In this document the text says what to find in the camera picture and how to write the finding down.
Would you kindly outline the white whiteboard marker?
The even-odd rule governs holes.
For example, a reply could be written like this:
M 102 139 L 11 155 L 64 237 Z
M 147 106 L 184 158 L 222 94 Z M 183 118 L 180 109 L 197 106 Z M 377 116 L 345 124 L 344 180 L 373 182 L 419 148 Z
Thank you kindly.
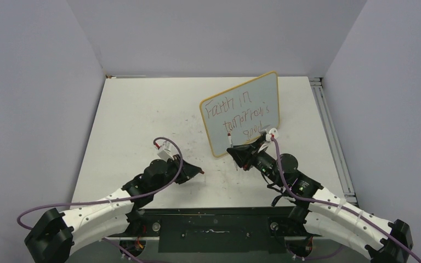
M 232 142 L 232 137 L 231 137 L 231 133 L 230 132 L 227 133 L 227 138 L 228 138 L 229 145 L 230 145 L 229 148 L 233 148 L 233 142 Z M 237 163 L 236 163 L 236 161 L 234 159 L 233 159 L 233 163 L 234 163 L 234 166 L 235 166 L 236 171 L 238 171 L 238 165 L 237 165 Z

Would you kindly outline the yellow framed whiteboard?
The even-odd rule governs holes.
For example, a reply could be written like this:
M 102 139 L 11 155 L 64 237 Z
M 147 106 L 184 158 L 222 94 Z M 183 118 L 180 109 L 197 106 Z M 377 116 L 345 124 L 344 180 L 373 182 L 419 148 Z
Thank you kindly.
M 265 73 L 242 84 L 212 95 L 199 105 L 204 128 L 214 157 L 226 154 L 233 145 L 249 143 L 265 126 L 280 125 L 278 74 Z

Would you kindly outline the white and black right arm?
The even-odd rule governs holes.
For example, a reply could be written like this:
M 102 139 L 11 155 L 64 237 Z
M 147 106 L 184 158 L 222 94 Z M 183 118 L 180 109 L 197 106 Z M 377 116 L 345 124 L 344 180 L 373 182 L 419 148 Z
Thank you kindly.
M 296 235 L 307 232 L 342 244 L 370 262 L 407 262 L 413 257 L 410 226 L 402 220 L 391 222 L 365 212 L 335 195 L 298 169 L 297 159 L 288 153 L 270 156 L 256 143 L 227 149 L 243 170 L 255 168 L 295 207 L 288 227 Z

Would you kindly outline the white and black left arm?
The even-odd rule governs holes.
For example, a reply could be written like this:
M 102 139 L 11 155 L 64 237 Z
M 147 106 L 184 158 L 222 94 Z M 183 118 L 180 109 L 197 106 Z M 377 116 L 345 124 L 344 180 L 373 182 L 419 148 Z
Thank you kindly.
M 138 210 L 171 182 L 183 184 L 202 168 L 179 155 L 153 160 L 144 171 L 108 196 L 72 209 L 43 213 L 24 243 L 34 262 L 66 262 L 75 251 L 110 235 L 135 236 L 141 230 Z

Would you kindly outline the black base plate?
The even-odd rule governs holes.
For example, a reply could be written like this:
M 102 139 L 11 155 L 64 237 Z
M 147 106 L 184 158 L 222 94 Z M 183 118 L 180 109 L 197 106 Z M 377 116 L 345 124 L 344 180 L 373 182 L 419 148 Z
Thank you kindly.
M 309 234 L 289 216 L 293 207 L 146 208 L 115 238 L 150 248 L 158 241 L 160 253 L 333 252 L 343 245 Z

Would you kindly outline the aluminium front rail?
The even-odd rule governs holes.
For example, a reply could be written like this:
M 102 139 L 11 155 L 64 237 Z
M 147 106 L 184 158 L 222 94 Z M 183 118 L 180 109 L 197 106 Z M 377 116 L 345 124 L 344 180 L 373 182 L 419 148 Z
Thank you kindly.
M 83 247 L 96 242 L 102 238 L 121 234 L 127 231 L 129 226 L 140 223 L 140 220 L 129 220 L 126 215 L 101 216 L 81 214 L 75 212 L 61 213 L 63 223 L 73 229 L 73 242 L 76 247 Z M 305 224 L 296 226 L 289 223 L 291 230 L 305 230 L 310 234 L 322 235 L 340 243 L 352 242 L 355 239 L 364 241 L 372 238 L 370 235 L 372 228 L 359 221 L 357 224 L 342 226 L 337 222 L 319 214 L 308 214 Z

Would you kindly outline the aluminium rail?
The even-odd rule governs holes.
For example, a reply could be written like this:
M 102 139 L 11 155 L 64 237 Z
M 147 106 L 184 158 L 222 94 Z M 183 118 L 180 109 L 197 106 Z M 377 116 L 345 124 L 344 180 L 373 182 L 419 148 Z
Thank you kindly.
M 63 223 L 73 229 L 73 242 L 76 247 L 83 247 L 96 242 L 102 238 L 121 234 L 127 231 L 129 226 L 140 223 L 140 220 L 129 220 L 126 215 L 101 216 L 81 214 L 75 212 L 61 213 Z M 340 243 L 352 242 L 355 239 L 364 241 L 372 238 L 370 235 L 372 228 L 359 221 L 357 224 L 342 226 L 337 222 L 319 214 L 308 214 L 305 224 L 296 226 L 289 223 L 291 230 L 305 230 L 310 234 L 322 235 Z
M 340 140 L 338 138 L 330 110 L 328 108 L 326 95 L 322 85 L 322 78 L 309 78 L 309 82 L 324 130 L 327 135 L 327 140 L 331 149 L 331 153 L 339 176 L 340 184 L 342 186 L 344 197 L 348 202 L 358 205 L 356 192 L 352 184 L 352 179 L 350 177 L 343 149 L 340 144 Z

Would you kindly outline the aluminium right side rail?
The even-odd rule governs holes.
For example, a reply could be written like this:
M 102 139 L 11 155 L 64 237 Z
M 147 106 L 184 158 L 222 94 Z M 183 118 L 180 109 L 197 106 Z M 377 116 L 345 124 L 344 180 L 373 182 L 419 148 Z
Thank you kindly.
M 348 202 L 358 205 L 356 192 L 352 184 L 352 179 L 350 177 L 343 149 L 340 144 L 340 140 L 338 138 L 330 110 L 328 108 L 326 95 L 322 85 L 322 78 L 309 78 L 309 82 L 324 130 L 327 135 L 327 140 L 331 149 L 331 153 L 339 176 L 340 184 L 342 186 L 344 197 Z

